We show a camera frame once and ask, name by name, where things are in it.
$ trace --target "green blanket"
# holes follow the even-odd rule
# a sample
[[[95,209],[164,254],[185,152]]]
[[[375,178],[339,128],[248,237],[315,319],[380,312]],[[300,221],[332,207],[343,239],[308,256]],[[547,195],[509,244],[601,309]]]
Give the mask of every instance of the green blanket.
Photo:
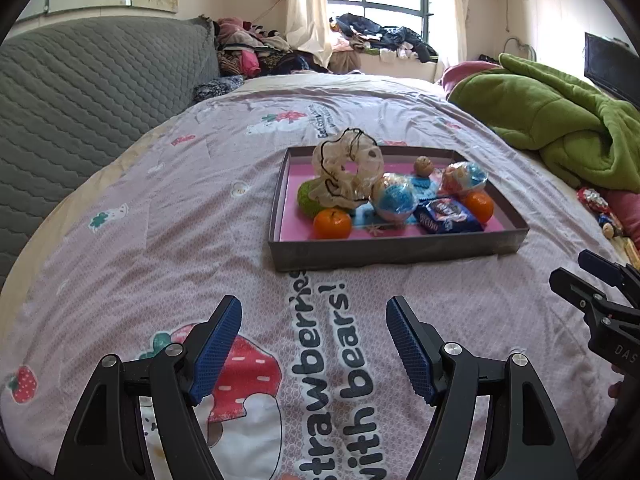
[[[548,66],[502,54],[449,101],[519,150],[537,150],[569,186],[640,192],[640,112]]]

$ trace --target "bed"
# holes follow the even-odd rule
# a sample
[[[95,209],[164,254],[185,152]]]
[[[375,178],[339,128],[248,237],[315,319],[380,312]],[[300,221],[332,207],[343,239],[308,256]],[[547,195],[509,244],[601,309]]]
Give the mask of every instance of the bed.
[[[488,168],[530,226],[518,253],[274,272],[267,231],[285,149],[317,144],[348,126],[376,140],[451,148]],[[184,340],[233,294],[242,302],[242,327],[212,396],[196,408],[225,480],[404,479],[433,411],[414,395],[386,329],[386,301],[401,294],[420,320],[476,355],[525,353],[581,460],[606,424],[607,385],[615,378],[588,351],[582,316],[551,292],[548,277],[564,266],[600,286],[577,267],[584,248],[623,261],[574,190],[447,103],[439,87],[365,75],[252,80],[146,133],[31,237],[0,296],[0,374],[27,384],[17,399],[8,388],[0,396],[6,437],[22,459],[52,472],[103,355],[153,355]],[[322,292],[332,287],[348,302],[372,381],[361,396],[344,395],[361,385],[349,382],[344,341],[332,325],[336,299]],[[301,371],[300,301],[310,306],[306,318],[323,360],[311,374]],[[170,478],[147,401],[143,425],[154,473]],[[464,479],[475,473],[486,405],[479,399]],[[310,420],[322,420],[323,431]],[[362,453],[353,428],[366,439]]]

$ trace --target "pink pillow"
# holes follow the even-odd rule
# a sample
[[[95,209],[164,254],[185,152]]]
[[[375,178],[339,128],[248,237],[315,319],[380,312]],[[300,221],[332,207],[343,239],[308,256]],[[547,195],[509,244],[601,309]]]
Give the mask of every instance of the pink pillow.
[[[602,197],[620,219],[626,235],[640,250],[640,194],[630,191],[602,190]]]
[[[494,65],[486,61],[465,61],[456,66],[450,66],[442,74],[442,87],[444,88],[447,98],[449,94],[453,92],[456,85],[466,79],[470,75],[482,70],[489,70],[491,68],[501,68],[500,65]]]

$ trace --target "plastic bag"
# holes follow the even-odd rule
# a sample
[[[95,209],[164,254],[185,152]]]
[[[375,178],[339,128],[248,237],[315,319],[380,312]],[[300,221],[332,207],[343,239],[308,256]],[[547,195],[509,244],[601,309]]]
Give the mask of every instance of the plastic bag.
[[[403,224],[415,211],[418,197],[407,176],[385,173],[371,188],[371,204],[380,218]]]
[[[449,164],[442,173],[439,195],[464,195],[470,191],[484,189],[486,172],[474,162]]]
[[[356,173],[346,170],[348,162],[356,163]],[[320,178],[309,189],[309,198],[324,207],[344,209],[369,201],[371,186],[385,167],[376,141],[359,128],[348,128],[338,139],[318,144],[312,164]]]

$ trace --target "tray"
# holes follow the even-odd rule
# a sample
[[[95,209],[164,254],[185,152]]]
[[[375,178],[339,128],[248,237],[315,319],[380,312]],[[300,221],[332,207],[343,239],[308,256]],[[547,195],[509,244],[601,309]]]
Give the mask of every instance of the tray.
[[[269,227],[269,247],[275,269],[335,269],[371,264],[413,264],[473,256],[515,253],[529,226],[511,203],[489,181],[485,191],[495,202],[494,217],[481,233],[427,234],[417,224],[401,229],[376,229],[376,221],[354,219],[345,240],[313,240],[311,222],[298,210],[296,195],[302,182],[314,177],[314,146],[288,148],[276,184]],[[380,146],[385,171],[408,174],[418,156],[428,156],[436,168],[466,158],[453,150],[414,146]]]

